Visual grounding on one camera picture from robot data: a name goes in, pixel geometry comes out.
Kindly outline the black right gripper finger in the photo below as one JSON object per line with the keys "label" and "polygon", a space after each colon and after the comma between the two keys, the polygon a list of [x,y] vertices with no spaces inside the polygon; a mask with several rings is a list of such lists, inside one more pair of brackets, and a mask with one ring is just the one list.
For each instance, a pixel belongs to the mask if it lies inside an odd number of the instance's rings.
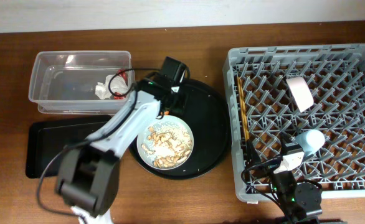
{"label": "black right gripper finger", "polygon": [[259,164],[260,163],[260,157],[257,154],[257,150],[256,148],[254,148],[253,143],[251,142],[251,140],[246,140],[245,142],[246,145],[246,151],[247,151],[247,161],[248,161],[248,165],[252,166],[255,164]]}
{"label": "black right gripper finger", "polygon": [[293,142],[285,133],[280,133],[280,142],[282,149],[289,149],[290,147],[293,146]]}

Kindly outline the light blue plastic cup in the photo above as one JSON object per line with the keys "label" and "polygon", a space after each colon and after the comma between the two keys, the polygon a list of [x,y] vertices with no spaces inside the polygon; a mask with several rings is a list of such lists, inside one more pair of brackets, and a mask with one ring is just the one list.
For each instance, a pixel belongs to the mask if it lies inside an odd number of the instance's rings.
{"label": "light blue plastic cup", "polygon": [[311,129],[297,135],[295,141],[302,147],[304,157],[311,157],[324,145],[325,135],[317,129]]}

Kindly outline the red snack wrapper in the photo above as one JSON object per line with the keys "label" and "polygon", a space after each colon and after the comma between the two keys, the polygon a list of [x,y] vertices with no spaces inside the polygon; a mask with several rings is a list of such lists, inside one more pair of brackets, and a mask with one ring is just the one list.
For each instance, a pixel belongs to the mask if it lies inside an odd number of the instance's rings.
{"label": "red snack wrapper", "polygon": [[122,70],[119,76],[115,77],[111,82],[111,90],[118,96],[114,96],[114,100],[122,100],[125,96],[120,96],[128,91],[127,74]]}

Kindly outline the white tissue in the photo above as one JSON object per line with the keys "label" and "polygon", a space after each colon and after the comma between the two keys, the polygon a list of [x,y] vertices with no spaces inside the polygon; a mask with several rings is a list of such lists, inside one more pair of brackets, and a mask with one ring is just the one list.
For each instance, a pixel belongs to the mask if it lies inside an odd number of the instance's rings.
{"label": "white tissue", "polygon": [[100,100],[114,100],[114,96],[118,96],[111,90],[111,82],[113,75],[108,75],[105,79],[105,83],[98,82],[95,87],[95,95]]}

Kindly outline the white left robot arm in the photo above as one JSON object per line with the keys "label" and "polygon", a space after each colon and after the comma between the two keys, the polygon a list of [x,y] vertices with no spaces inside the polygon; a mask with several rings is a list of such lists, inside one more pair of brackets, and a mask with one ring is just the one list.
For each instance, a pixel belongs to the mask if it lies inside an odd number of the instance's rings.
{"label": "white left robot arm", "polygon": [[141,149],[138,143],[150,126],[172,121],[185,128],[191,134],[189,154],[165,168],[146,163],[142,156],[138,162],[166,179],[191,179],[213,169],[230,146],[227,109],[225,99],[200,81],[185,81],[174,92],[143,80],[109,122],[82,142],[65,147],[55,191],[80,223],[111,223],[121,158],[129,147],[134,153]]}

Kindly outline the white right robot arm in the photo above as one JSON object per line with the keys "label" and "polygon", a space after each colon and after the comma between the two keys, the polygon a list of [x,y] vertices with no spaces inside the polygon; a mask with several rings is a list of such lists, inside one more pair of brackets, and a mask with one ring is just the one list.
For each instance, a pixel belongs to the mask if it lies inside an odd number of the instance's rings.
{"label": "white right robot arm", "polygon": [[320,220],[323,192],[321,184],[314,180],[296,180],[293,171],[300,167],[305,152],[286,134],[280,135],[281,150],[274,157],[273,165],[267,166],[270,189],[275,200],[284,213],[280,223],[326,223]]}

